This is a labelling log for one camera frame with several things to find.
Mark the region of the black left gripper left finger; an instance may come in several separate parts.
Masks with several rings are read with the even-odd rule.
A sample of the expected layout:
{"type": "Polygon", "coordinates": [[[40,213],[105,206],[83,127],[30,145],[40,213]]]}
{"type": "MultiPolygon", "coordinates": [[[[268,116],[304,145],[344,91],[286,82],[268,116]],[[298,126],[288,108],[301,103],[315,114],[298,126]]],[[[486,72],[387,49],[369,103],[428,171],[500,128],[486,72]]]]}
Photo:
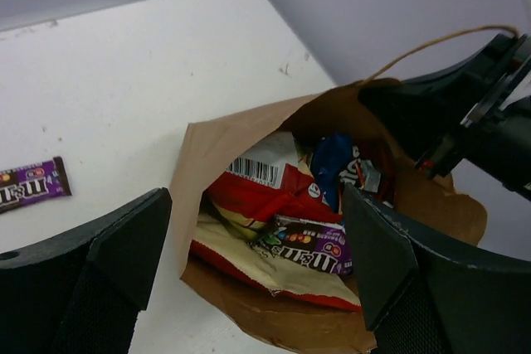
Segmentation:
{"type": "Polygon", "coordinates": [[[1,255],[3,353],[126,353],[148,307],[172,199],[157,188],[1,255]]]}

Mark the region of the brown m&m's packet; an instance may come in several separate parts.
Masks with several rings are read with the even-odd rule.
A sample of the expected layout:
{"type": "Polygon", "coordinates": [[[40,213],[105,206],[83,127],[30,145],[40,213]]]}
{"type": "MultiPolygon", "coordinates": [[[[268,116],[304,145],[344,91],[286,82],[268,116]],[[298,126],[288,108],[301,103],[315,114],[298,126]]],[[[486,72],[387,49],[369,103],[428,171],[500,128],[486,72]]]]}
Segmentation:
{"type": "Polygon", "coordinates": [[[62,157],[1,171],[1,213],[71,195],[62,157]]]}
{"type": "Polygon", "coordinates": [[[341,223],[277,215],[273,226],[254,241],[253,247],[326,274],[353,272],[351,249],[341,223]]]}

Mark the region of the blue snack packet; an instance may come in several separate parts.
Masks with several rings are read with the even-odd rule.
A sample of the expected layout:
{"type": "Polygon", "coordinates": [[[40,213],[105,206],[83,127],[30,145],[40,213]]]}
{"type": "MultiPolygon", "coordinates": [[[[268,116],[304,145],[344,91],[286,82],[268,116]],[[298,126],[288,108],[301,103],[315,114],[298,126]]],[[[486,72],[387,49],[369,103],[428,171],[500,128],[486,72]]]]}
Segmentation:
{"type": "Polygon", "coordinates": [[[314,148],[310,171],[324,199],[337,213],[341,212],[347,183],[370,194],[378,194],[382,185],[382,173],[346,133],[333,133],[321,139],[314,148]]]}

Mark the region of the brown M&M's packet front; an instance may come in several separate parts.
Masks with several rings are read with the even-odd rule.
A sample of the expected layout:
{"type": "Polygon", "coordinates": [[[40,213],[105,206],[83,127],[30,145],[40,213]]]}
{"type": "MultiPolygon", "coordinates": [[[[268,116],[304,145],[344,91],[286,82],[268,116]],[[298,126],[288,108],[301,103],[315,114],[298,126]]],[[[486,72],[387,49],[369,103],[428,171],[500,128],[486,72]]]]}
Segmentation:
{"type": "Polygon", "coordinates": [[[254,241],[253,247],[326,274],[353,272],[351,249],[341,223],[277,215],[273,226],[254,241]]]}

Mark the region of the brown paper bag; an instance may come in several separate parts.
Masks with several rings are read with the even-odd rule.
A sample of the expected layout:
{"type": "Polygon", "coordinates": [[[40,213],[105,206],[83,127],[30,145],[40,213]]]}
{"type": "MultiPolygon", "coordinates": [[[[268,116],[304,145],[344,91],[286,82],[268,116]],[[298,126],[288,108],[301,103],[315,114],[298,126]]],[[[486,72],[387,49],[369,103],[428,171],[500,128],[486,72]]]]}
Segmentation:
{"type": "Polygon", "coordinates": [[[362,305],[354,311],[327,308],[290,297],[273,296],[226,275],[197,256],[190,246],[208,187],[246,150],[275,132],[289,132],[310,170],[314,148],[333,133],[346,133],[382,173],[378,194],[359,191],[466,244],[479,247],[487,212],[475,199],[460,194],[451,172],[428,178],[416,167],[380,120],[358,99],[374,82],[401,80],[375,73],[365,80],[263,105],[207,122],[190,124],[180,150],[170,192],[172,222],[183,247],[183,281],[220,309],[243,332],[296,353],[380,353],[365,325],[362,305]]]}

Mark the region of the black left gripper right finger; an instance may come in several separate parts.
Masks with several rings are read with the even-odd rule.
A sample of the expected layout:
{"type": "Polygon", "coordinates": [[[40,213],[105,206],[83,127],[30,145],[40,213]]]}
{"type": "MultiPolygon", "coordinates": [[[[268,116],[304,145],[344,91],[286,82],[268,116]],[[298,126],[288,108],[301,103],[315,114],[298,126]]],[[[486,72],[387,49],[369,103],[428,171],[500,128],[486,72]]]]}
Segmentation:
{"type": "Polygon", "coordinates": [[[378,352],[529,352],[528,261],[466,244],[353,186],[343,219],[378,352]]]}

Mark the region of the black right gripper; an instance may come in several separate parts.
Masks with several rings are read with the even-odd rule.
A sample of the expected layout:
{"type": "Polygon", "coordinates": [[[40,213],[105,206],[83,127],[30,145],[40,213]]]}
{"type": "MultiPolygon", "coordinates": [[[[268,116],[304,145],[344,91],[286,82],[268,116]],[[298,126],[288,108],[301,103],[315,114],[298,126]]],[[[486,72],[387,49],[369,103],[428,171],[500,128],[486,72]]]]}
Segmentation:
{"type": "Polygon", "coordinates": [[[497,35],[470,58],[359,101],[430,179],[466,159],[530,197],[530,37],[497,35]]]}

